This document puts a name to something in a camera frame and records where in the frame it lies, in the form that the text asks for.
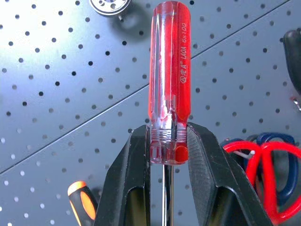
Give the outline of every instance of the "red wire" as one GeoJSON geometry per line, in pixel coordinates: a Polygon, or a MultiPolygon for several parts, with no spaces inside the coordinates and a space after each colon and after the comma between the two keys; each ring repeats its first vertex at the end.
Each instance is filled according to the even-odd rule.
{"type": "Polygon", "coordinates": [[[276,178],[274,167],[271,159],[271,152],[273,150],[284,150],[301,158],[301,150],[293,145],[283,142],[267,142],[258,146],[250,141],[237,141],[225,145],[224,150],[228,153],[247,149],[254,150],[255,155],[250,159],[246,175],[248,176],[252,186],[255,185],[256,172],[262,158],[263,174],[264,174],[264,208],[268,216],[274,224],[280,224],[289,218],[293,217],[301,210],[301,196],[285,211],[278,213],[277,211],[277,197],[276,197],[276,178]]]}

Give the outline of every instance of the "orange screwdriver handle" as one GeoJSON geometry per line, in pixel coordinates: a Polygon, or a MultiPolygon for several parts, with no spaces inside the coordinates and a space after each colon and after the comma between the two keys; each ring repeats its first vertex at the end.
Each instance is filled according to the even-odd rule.
{"type": "Polygon", "coordinates": [[[68,188],[69,201],[79,226],[92,226],[97,202],[84,181],[74,182],[68,188]]]}

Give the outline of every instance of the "gray pegboard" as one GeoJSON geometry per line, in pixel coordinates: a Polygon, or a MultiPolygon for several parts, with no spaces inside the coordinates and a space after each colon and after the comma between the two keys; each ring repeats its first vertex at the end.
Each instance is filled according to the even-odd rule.
{"type": "MultiPolygon", "coordinates": [[[[88,1],[0,2],[0,225],[76,225],[68,185],[86,180],[101,194],[106,168],[128,132],[148,118],[149,32],[159,2],[136,1],[123,24],[98,15],[88,1]]],[[[262,131],[300,141],[279,38],[301,26],[301,3],[183,2],[192,22],[191,120],[220,141],[262,131]]],[[[176,170],[175,225],[195,226],[187,165],[176,170]]],[[[151,173],[152,225],[160,225],[161,167],[153,165],[151,173]]]]}

